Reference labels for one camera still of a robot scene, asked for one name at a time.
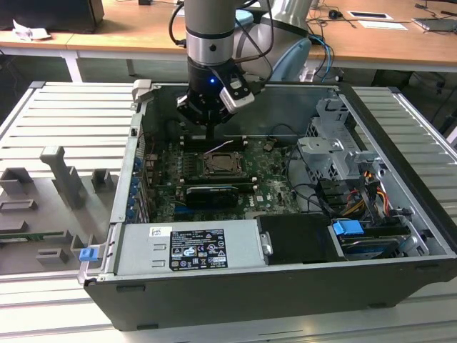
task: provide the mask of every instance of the desk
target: desk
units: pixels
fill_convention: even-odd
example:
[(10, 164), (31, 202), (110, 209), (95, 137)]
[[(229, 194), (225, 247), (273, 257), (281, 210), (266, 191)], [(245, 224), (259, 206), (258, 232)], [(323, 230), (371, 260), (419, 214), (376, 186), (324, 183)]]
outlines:
[[(345, 14), (348, 10), (386, 12), (396, 21), (431, 14), (414, 8), (416, 0), (327, 0)], [(429, 2), (432, 11), (456, 11), (453, 4)], [(174, 6), (156, 3), (139, 6), (137, 1), (104, 0), (104, 21), (95, 34), (56, 34), (43, 42), (22, 42), (11, 32), (0, 32), (0, 49), (5, 54), (63, 57), (73, 81), (82, 81), (78, 58), (127, 59), (129, 73), (134, 74), (133, 59), (185, 61), (186, 51), (175, 46), (168, 35), (168, 22)], [(328, 9), (321, 10), (323, 19)], [(311, 11), (309, 17), (319, 16)], [(457, 72), (457, 36), (453, 34), (424, 34), (414, 23), (404, 24), (408, 31), (365, 29), (353, 21), (353, 29), (345, 21), (329, 22), (324, 28), (327, 42), (336, 54), (334, 66), (344, 68), (394, 69), (410, 71)], [(319, 27), (311, 24), (317, 33)], [(185, 36), (184, 19), (177, 18), (177, 37)], [(323, 49), (313, 46), (307, 61), (308, 69), (321, 63)]]
[[(412, 18), (431, 18), (427, 11), (414, 7), (420, 0), (327, 0), (328, 6), (337, 6), (347, 19), (354, 19), (347, 11), (381, 12), (390, 15), (394, 21), (411, 21)], [(440, 11), (457, 11), (457, 6), (440, 2), (428, 2), (428, 8), (438, 17)], [(457, 72), (457, 36), (454, 34), (424, 33), (415, 24), (403, 24), (408, 31), (365, 29), (352, 21), (357, 29), (346, 21), (330, 21), (328, 8), (310, 11), (310, 19), (321, 17), (329, 20), (323, 28), (326, 42), (335, 50), (333, 66), (341, 68), (393, 69), (408, 71)], [(310, 23), (311, 29), (320, 34), (317, 24)], [(314, 46), (307, 64), (320, 64), (323, 49)]]

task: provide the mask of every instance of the motherboard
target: motherboard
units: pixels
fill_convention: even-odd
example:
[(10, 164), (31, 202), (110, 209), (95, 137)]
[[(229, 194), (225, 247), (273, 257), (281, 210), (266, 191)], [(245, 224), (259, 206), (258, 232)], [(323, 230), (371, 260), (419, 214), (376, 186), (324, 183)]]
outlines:
[(151, 221), (254, 219), (261, 214), (299, 213), (296, 195), (285, 176), (287, 149), (272, 139), (241, 137), (225, 143), (155, 143), (146, 155)]

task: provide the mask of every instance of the blue clip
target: blue clip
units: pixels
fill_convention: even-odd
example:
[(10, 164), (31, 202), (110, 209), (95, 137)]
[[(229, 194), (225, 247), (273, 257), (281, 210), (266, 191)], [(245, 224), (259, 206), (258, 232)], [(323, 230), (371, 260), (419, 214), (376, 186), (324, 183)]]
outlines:
[(333, 230), (340, 234), (364, 234), (365, 231), (358, 220), (338, 220), (333, 224)]
[(79, 261), (81, 262), (95, 262), (98, 261), (99, 258), (99, 248), (84, 248), (81, 249), (79, 253)]

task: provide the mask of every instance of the power supply label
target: power supply label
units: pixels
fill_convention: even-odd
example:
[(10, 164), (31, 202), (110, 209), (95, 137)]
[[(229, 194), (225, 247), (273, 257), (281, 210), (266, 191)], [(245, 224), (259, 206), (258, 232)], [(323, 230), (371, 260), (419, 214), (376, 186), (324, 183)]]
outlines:
[(227, 266), (223, 229), (171, 232), (170, 269), (174, 272)]

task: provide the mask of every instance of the white table leg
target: white table leg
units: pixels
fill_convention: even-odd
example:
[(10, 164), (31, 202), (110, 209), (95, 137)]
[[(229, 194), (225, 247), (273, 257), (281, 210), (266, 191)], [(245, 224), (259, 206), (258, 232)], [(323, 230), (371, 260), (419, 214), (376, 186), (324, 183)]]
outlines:
[(134, 62), (131, 59), (126, 59), (127, 62), (127, 71), (129, 72), (129, 76), (135, 76), (135, 66)]
[(70, 77), (73, 82), (82, 82), (83, 78), (81, 77), (81, 72), (78, 67), (78, 59), (74, 57), (64, 57), (66, 66), (69, 69)]

